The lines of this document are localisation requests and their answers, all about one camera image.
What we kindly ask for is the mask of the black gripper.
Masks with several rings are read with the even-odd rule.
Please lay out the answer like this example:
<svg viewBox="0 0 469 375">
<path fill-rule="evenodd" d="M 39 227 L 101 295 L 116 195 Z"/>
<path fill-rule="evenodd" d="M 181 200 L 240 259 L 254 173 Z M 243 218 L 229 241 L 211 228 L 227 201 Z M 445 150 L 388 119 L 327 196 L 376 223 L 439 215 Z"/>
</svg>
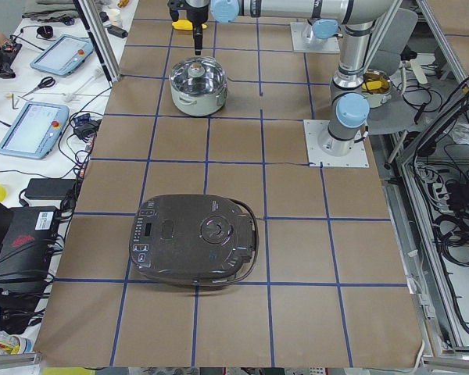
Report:
<svg viewBox="0 0 469 375">
<path fill-rule="evenodd" d="M 192 22 L 195 54 L 202 53 L 202 25 L 208 20 L 209 0 L 186 0 L 187 18 Z"/>
</svg>

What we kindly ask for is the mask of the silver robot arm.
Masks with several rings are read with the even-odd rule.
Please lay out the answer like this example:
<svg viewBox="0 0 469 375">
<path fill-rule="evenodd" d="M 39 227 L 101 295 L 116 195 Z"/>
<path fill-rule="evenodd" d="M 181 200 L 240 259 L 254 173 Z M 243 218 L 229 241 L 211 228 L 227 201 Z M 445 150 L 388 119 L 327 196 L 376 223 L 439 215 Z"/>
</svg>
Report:
<svg viewBox="0 0 469 375">
<path fill-rule="evenodd" d="M 334 111 L 328 127 L 320 132 L 320 148 L 332 156 L 347 155 L 357 131 L 370 112 L 360 93 L 364 71 L 373 53 L 369 51 L 375 22 L 384 22 L 399 8 L 398 1 L 211 1 L 210 11 L 220 23 L 238 16 L 306 18 L 313 20 L 313 36 L 328 38 L 342 28 L 343 41 L 338 68 L 331 79 L 331 104 Z"/>
<path fill-rule="evenodd" d="M 339 46 L 336 38 L 339 22 L 320 16 L 321 1 L 312 5 L 312 13 L 305 23 L 292 22 L 292 47 L 295 52 L 337 54 Z M 185 11 L 192 23 L 195 54 L 200 55 L 203 47 L 203 28 L 209 16 L 218 23 L 232 23 L 239 16 L 259 18 L 263 15 L 261 1 L 170 1 L 170 17 L 178 21 L 179 12 Z"/>
</svg>

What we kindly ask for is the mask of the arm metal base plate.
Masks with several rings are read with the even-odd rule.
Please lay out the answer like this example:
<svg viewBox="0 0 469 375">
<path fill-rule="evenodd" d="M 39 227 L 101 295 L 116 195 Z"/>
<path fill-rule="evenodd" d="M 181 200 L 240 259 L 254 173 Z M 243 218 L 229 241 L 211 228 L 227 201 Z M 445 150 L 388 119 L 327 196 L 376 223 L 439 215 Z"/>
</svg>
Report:
<svg viewBox="0 0 469 375">
<path fill-rule="evenodd" d="M 291 22 L 292 47 L 294 52 L 338 54 L 340 48 L 337 37 L 317 38 L 307 22 Z"/>
<path fill-rule="evenodd" d="M 368 168 L 360 130 L 354 139 L 338 141 L 328 132 L 329 120 L 304 120 L 308 163 L 315 167 Z"/>
</svg>

